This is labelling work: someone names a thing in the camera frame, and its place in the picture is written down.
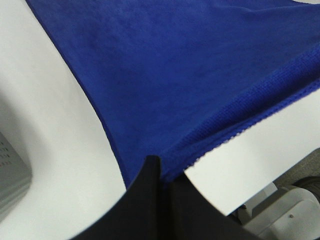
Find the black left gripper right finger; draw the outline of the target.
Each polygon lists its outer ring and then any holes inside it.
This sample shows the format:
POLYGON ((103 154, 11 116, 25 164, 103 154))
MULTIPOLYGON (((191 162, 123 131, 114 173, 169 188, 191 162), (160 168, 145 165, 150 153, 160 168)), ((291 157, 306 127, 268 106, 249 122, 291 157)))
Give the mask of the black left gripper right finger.
POLYGON ((183 173, 168 185, 159 219, 161 240, 258 240, 223 215, 183 173))

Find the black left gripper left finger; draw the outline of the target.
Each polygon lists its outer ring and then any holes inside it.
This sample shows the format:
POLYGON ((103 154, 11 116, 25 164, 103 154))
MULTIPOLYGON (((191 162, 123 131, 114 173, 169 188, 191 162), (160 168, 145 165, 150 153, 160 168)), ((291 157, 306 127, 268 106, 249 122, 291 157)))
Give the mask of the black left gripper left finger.
POLYGON ((161 160, 148 155, 117 203, 74 240, 157 240, 161 160))

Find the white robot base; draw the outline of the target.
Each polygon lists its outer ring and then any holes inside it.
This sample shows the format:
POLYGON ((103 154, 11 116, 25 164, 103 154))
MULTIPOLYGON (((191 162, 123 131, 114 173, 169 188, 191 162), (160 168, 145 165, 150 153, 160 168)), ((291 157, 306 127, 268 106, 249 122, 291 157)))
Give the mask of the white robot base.
POLYGON ((285 186, 271 183, 229 217, 262 240, 318 240, 320 178, 308 176, 285 186))

